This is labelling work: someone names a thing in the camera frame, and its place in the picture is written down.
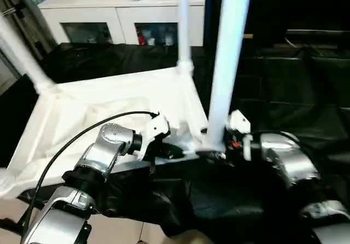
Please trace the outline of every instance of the tiled floor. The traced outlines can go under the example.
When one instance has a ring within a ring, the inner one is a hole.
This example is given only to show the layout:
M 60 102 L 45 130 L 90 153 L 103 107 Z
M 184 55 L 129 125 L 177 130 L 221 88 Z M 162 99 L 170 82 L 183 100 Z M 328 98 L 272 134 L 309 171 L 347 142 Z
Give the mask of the tiled floor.
M 20 200 L 1 200 L 0 218 L 8 217 L 17 221 L 26 208 L 27 204 Z M 158 225 L 144 223 L 142 227 L 142 222 L 130 219 L 97 215 L 90 218 L 89 224 L 92 226 L 92 232 L 88 244 L 136 244 L 140 233 L 141 239 L 148 244 L 210 244 L 210 241 L 197 231 L 188 231 L 174 239 L 168 239 Z M 19 236 L 0 229 L 0 244 L 19 242 Z

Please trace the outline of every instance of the black cloth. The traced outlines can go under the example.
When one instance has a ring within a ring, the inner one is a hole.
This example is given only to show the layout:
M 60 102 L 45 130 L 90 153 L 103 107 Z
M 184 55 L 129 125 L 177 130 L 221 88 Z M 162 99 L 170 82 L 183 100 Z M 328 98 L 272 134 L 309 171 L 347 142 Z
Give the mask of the black cloth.
M 194 82 L 208 114 L 213 54 L 192 48 L 192 58 Z M 172 67 L 176 62 L 176 48 L 61 44 L 41 65 L 62 83 Z M 231 103 L 231 110 L 238 108 L 249 119 L 252 130 L 288 131 L 313 147 L 326 181 L 348 208 L 349 69 L 350 51 L 244 45 Z M 0 96 L 5 114 L 0 121 L 13 132 L 4 144 L 3 166 L 36 99 L 26 77 Z M 44 202 L 53 190 L 43 188 L 38 200 Z M 28 201 L 31 194 L 29 190 L 20 199 Z M 254 163 L 233 168 L 194 160 L 158 166 L 152 177 L 148 169 L 113 174 L 101 189 L 97 209 L 109 217 L 160 224 L 168 236 L 197 228 L 215 243 L 293 243 L 304 233 L 270 170 Z

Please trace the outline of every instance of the cabinet door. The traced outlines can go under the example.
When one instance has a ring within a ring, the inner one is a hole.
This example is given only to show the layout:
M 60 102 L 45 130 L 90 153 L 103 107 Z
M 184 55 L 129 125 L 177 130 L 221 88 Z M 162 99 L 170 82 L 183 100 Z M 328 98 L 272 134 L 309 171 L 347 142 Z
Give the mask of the cabinet door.
M 117 8 L 127 44 L 173 45 L 177 43 L 178 7 Z M 203 45 L 204 6 L 190 6 L 191 46 Z
M 60 43 L 125 43 L 115 8 L 41 9 Z

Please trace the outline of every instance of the red object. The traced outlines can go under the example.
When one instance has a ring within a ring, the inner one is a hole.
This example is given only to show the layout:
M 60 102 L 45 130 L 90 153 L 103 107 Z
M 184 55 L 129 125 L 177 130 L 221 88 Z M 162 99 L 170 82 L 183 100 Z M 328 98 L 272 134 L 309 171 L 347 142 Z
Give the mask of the red object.
M 138 43 L 139 43 L 140 45 L 146 45 L 146 40 L 145 40 L 145 38 L 143 37 L 143 35 L 142 35 L 142 33 L 141 33 L 141 31 L 140 31 L 139 28 L 136 29 L 136 32 L 137 32 Z
M 233 146 L 234 148 L 239 148 L 239 147 L 241 147 L 241 145 L 240 145 L 238 142 L 232 142 L 232 146 Z

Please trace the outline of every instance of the curtain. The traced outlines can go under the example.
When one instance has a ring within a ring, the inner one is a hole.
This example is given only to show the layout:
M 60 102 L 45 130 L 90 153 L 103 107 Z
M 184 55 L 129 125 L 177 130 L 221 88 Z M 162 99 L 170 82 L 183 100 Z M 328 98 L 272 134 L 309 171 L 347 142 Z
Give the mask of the curtain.
M 55 47 L 44 18 L 31 0 L 0 0 L 0 13 L 7 17 L 37 60 Z

